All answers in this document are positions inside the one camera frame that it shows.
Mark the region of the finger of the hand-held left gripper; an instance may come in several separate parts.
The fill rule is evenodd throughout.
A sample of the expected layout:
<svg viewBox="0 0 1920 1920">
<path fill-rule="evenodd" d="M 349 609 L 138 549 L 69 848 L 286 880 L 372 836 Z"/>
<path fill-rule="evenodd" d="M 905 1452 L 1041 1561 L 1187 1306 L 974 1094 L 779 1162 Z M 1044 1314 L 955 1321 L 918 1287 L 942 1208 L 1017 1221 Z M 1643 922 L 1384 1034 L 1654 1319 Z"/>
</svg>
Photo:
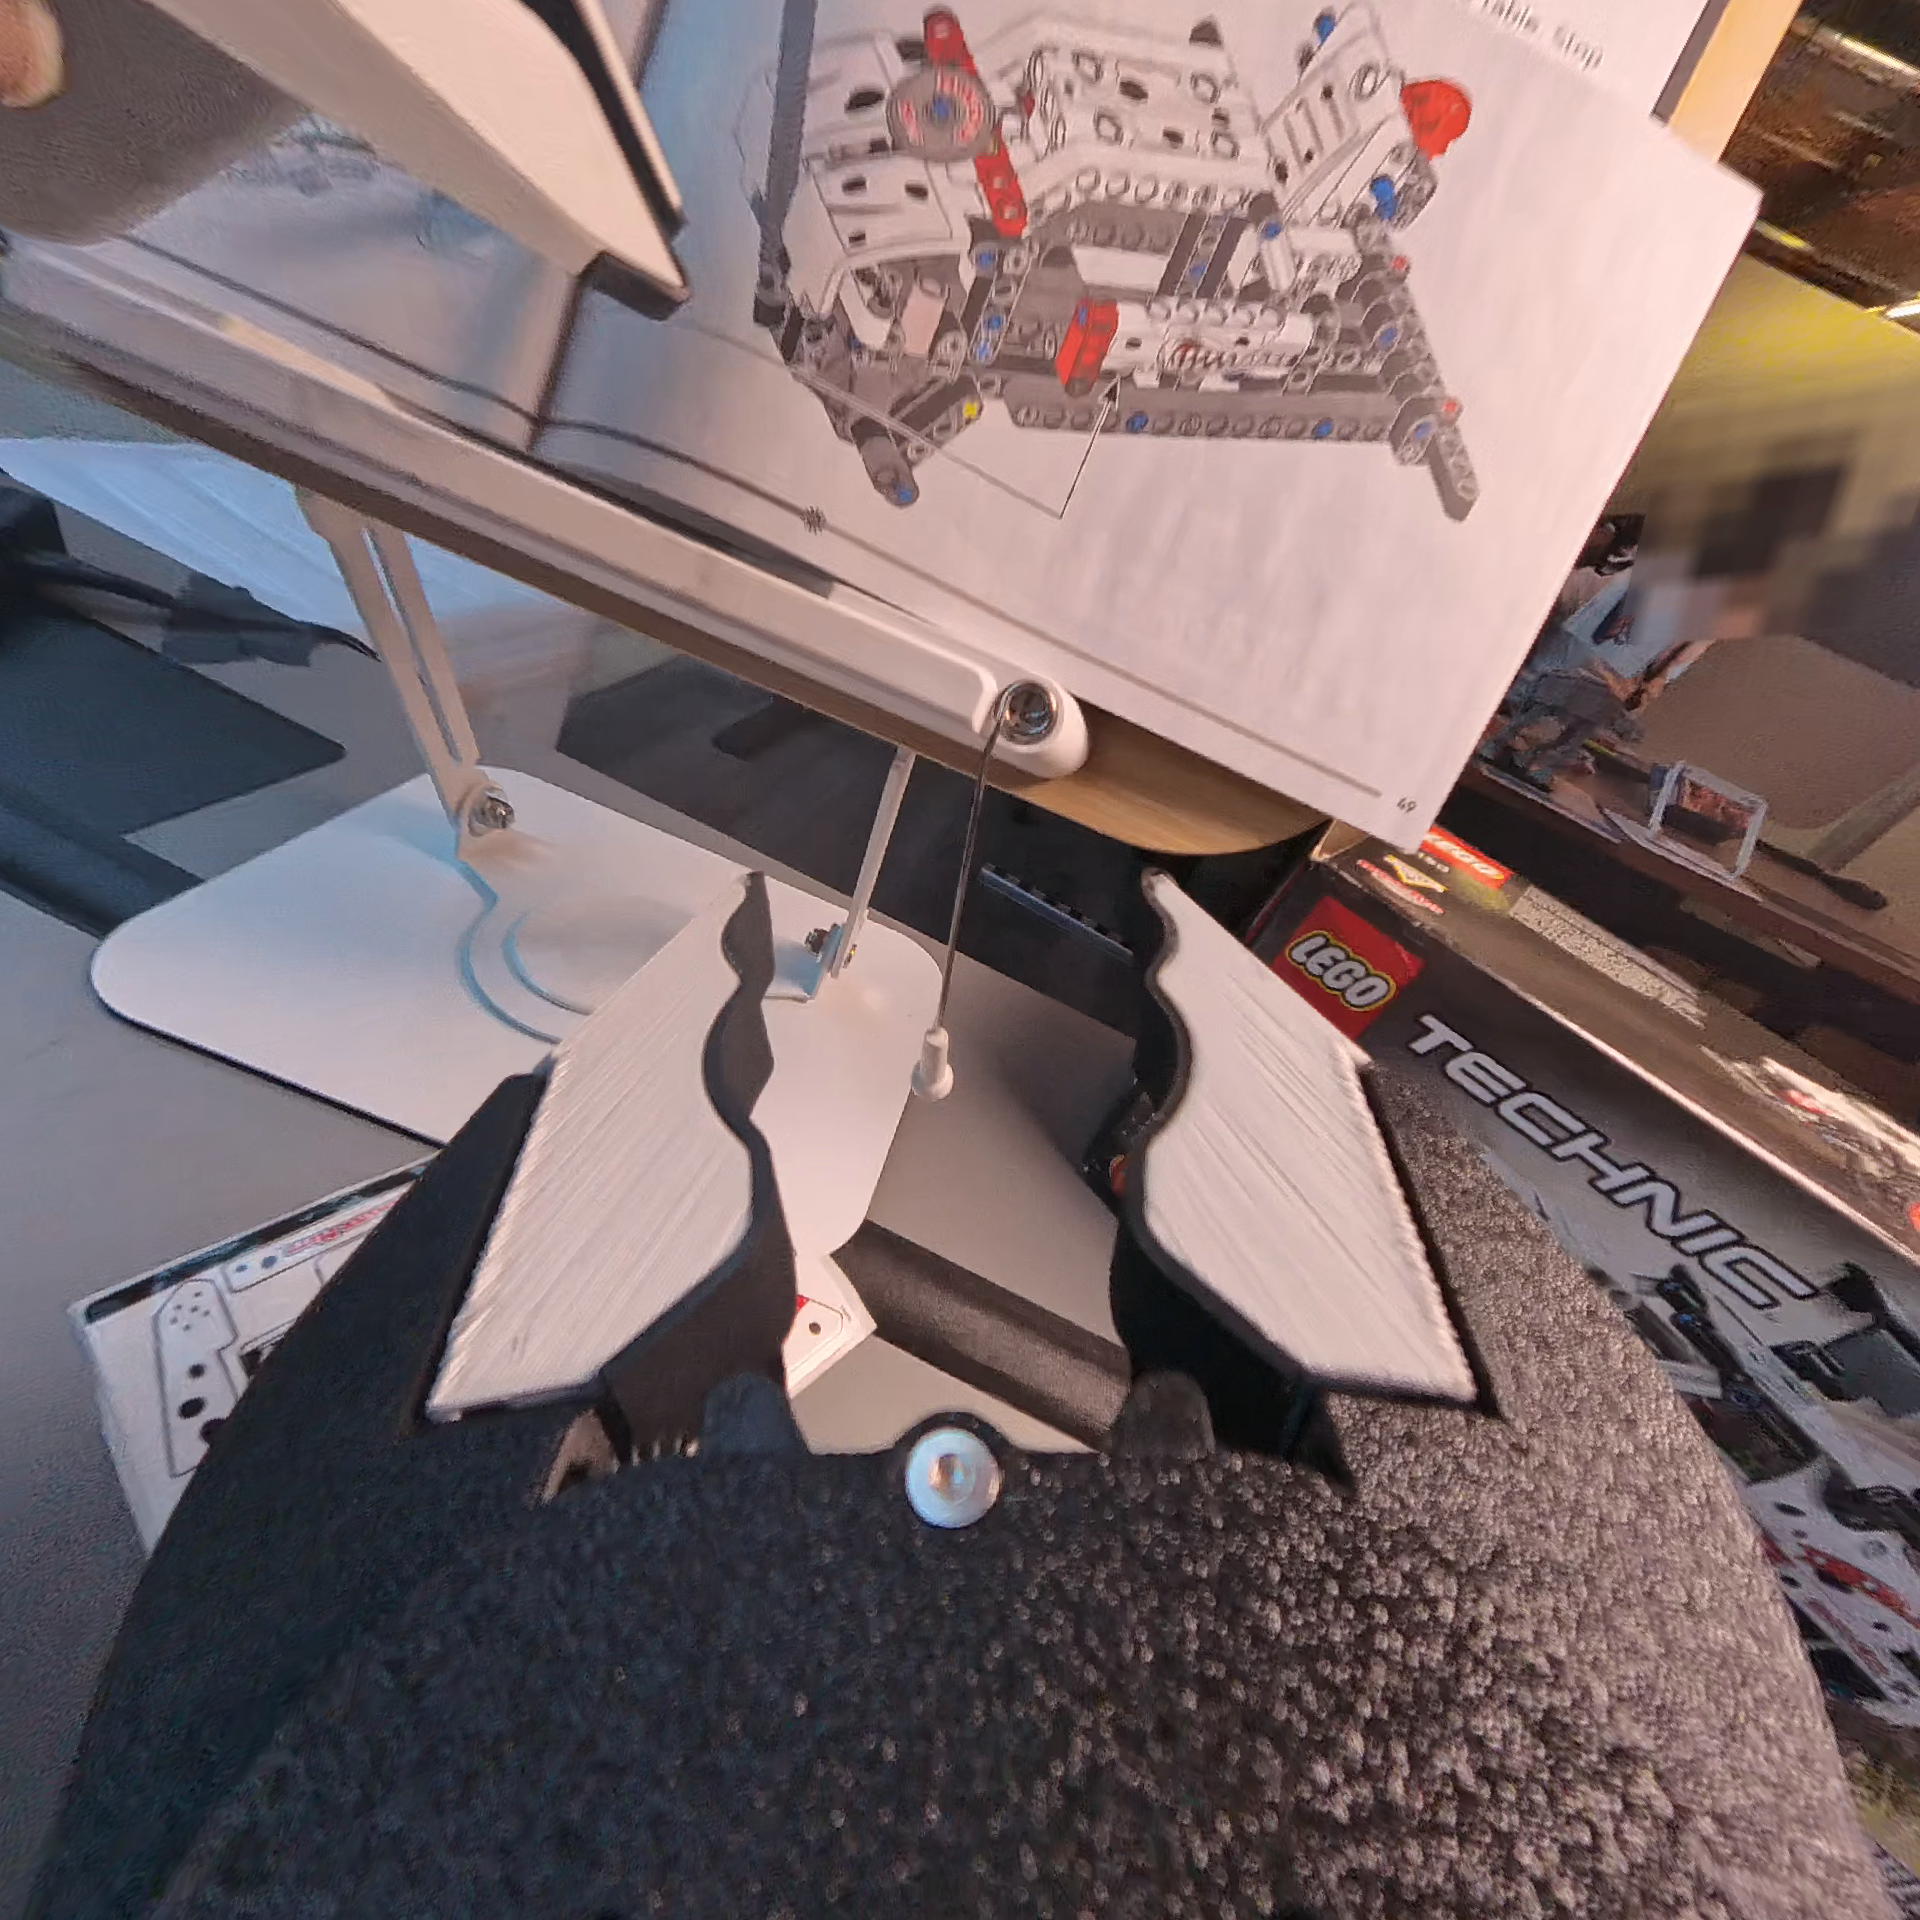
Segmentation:
<svg viewBox="0 0 1920 1920">
<path fill-rule="evenodd" d="M 515 242 L 653 317 L 685 202 L 602 4 L 159 1 Z"/>
</svg>

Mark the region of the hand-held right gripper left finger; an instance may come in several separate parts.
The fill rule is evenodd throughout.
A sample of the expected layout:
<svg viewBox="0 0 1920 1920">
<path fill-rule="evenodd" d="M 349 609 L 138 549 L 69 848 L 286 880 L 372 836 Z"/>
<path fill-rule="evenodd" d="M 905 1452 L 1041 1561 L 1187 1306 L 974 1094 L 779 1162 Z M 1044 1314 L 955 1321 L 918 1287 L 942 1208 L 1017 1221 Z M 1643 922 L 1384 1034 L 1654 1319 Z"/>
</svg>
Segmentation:
<svg viewBox="0 0 1920 1920">
<path fill-rule="evenodd" d="M 738 1379 L 795 1423 L 796 1247 L 756 1123 L 775 972 L 748 872 L 559 1043 L 447 1331 L 435 1423 L 595 1405 L 614 1427 L 702 1427 Z"/>
</svg>

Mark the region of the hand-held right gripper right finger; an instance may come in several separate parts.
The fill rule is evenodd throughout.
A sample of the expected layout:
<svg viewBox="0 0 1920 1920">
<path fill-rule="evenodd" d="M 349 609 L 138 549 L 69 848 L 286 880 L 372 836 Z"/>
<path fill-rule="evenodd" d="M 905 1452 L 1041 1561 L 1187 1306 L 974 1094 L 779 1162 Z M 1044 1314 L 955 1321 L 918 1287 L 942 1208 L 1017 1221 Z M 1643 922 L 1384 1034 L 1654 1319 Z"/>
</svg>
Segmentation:
<svg viewBox="0 0 1920 1920">
<path fill-rule="evenodd" d="M 1140 876 L 1133 1247 L 1283 1376 L 1471 1408 L 1481 1384 L 1367 1056 L 1166 872 Z"/>
</svg>

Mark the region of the grey desk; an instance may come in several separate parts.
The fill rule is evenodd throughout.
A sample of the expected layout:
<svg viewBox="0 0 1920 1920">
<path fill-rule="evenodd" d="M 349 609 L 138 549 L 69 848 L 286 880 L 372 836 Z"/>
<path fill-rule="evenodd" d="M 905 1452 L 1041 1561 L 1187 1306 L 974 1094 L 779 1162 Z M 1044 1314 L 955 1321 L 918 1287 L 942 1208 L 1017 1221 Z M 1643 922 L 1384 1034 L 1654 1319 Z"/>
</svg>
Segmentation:
<svg viewBox="0 0 1920 1920">
<path fill-rule="evenodd" d="M 147 1554 L 70 1321 L 84 1295 L 421 1160 L 424 1144 L 109 1013 L 95 939 L 5 898 L 3 1912 L 25 1916 Z M 953 1094 L 915 1103 L 872 1215 L 1107 1337 L 1115 1219 L 1081 1176 L 1135 1060 L 973 955 Z"/>
</svg>

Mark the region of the black desk pad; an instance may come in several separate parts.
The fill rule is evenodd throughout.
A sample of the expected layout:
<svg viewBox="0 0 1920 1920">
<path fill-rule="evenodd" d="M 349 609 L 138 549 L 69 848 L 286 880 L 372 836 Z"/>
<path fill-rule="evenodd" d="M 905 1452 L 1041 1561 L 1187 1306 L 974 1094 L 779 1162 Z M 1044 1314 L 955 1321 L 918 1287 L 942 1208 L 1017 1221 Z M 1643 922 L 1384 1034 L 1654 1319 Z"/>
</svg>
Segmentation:
<svg viewBox="0 0 1920 1920">
<path fill-rule="evenodd" d="M 135 834 L 320 769 L 344 745 L 204 673 L 308 667 L 335 627 L 191 572 L 76 555 L 57 504 L 3 481 L 3 891 L 93 937 L 199 885 Z"/>
</svg>

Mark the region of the printed task sheet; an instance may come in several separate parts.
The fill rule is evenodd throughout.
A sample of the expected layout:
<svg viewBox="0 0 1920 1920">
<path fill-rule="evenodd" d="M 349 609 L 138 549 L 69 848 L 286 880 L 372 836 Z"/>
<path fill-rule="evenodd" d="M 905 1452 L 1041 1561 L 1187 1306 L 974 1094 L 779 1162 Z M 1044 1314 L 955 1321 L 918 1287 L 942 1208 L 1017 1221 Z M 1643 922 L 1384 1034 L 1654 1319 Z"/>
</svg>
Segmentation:
<svg viewBox="0 0 1920 1920">
<path fill-rule="evenodd" d="M 1485 20 L 1657 118 L 1671 118 L 1725 1 L 1468 1 Z"/>
</svg>

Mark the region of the toy truck set box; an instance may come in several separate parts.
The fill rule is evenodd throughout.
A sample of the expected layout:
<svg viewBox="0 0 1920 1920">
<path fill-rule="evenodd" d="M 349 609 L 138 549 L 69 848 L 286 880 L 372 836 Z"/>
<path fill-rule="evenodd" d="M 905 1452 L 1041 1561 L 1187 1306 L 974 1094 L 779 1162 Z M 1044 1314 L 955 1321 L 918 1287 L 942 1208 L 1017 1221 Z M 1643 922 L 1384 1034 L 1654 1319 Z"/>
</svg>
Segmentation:
<svg viewBox="0 0 1920 1920">
<path fill-rule="evenodd" d="M 1403 1075 L 1485 1155 L 1741 1484 L 1828 1693 L 1914 1729 L 1917 1131 L 1438 828 L 1317 856 L 1228 931 L 1357 1043 L 1384 1133 Z M 1261 1361 L 1133 1245 L 1146 1110 L 1135 1081 L 1086 1162 L 1120 1219 L 1120 1340 L 1203 1379 L 1222 1435 L 1280 1452 L 1334 1389 Z M 1408 1148 L 1398 1170 L 1472 1349 L 1464 1258 Z"/>
</svg>

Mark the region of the sticker sheet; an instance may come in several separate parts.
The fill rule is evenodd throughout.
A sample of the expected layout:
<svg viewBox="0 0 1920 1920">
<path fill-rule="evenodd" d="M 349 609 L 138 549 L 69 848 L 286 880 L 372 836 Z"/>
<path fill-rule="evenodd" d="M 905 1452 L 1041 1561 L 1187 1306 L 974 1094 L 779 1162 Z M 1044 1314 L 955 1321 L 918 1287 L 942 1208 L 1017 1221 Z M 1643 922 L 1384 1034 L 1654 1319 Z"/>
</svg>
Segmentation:
<svg viewBox="0 0 1920 1920">
<path fill-rule="evenodd" d="M 402 1164 L 73 1304 L 145 1554 L 286 1331 L 424 1170 Z"/>
</svg>

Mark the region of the background work table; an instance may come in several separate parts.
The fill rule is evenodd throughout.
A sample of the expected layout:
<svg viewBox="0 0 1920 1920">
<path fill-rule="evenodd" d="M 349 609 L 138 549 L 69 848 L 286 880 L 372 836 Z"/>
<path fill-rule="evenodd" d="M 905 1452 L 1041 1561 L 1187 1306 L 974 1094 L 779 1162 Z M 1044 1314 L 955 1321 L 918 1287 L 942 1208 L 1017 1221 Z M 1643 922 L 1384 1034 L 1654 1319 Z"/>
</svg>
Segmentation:
<svg viewBox="0 0 1920 1920">
<path fill-rule="evenodd" d="M 1574 772 L 1542 791 L 1474 757 L 1453 789 L 1458 802 L 1467 795 L 1498 805 L 1529 830 L 1611 858 L 1745 935 L 1791 948 L 1905 1004 L 1919 1002 L 1917 935 L 1898 934 L 1886 913 L 1839 899 L 1766 843 L 1757 846 L 1739 877 L 1712 870 L 1707 851 L 1686 834 L 1674 839 L 1654 834 L 1648 780 L 1635 769 Z"/>
</svg>

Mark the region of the open building instruction booklet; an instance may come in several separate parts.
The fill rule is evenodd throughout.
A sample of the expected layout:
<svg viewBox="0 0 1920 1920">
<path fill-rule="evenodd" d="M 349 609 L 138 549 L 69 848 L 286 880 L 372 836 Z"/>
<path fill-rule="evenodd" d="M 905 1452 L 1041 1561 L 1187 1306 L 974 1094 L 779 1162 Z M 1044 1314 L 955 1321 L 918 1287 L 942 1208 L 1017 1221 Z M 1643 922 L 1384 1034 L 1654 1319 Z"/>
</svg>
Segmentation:
<svg viewBox="0 0 1920 1920">
<path fill-rule="evenodd" d="M 668 4 L 687 300 L 513 300 L 249 156 L 138 276 L 1390 836 L 1437 813 L 1757 213 L 1468 4 Z"/>
</svg>

